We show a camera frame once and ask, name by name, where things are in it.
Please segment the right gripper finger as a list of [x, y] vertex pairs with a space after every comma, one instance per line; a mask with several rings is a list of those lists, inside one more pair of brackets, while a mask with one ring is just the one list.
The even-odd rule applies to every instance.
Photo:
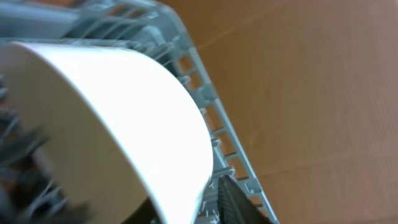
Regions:
[[273, 224], [228, 175], [218, 179], [217, 206], [221, 224]]

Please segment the white bowl with food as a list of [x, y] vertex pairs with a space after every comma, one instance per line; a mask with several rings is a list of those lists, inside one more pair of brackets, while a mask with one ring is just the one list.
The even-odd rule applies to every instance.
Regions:
[[49, 137], [42, 161], [92, 223], [121, 223], [149, 199], [162, 223], [193, 223], [213, 171], [208, 128], [188, 91], [134, 50], [9, 43], [7, 99]]

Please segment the grey dishwasher rack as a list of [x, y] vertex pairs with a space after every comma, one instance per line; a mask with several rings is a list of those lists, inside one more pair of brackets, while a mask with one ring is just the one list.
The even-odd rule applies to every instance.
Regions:
[[[218, 179], [228, 175], [271, 222], [277, 217], [248, 161], [190, 36], [158, 1], [2, 1], [1, 47], [9, 43], [134, 50], [166, 68], [198, 106], [210, 135], [213, 171], [193, 223], [220, 223]], [[22, 205], [1, 190], [2, 223], [92, 223], [87, 203], [72, 204], [42, 161], [49, 137], [25, 129], [1, 74], [1, 180], [24, 189]], [[121, 223], [162, 223], [149, 199]]]

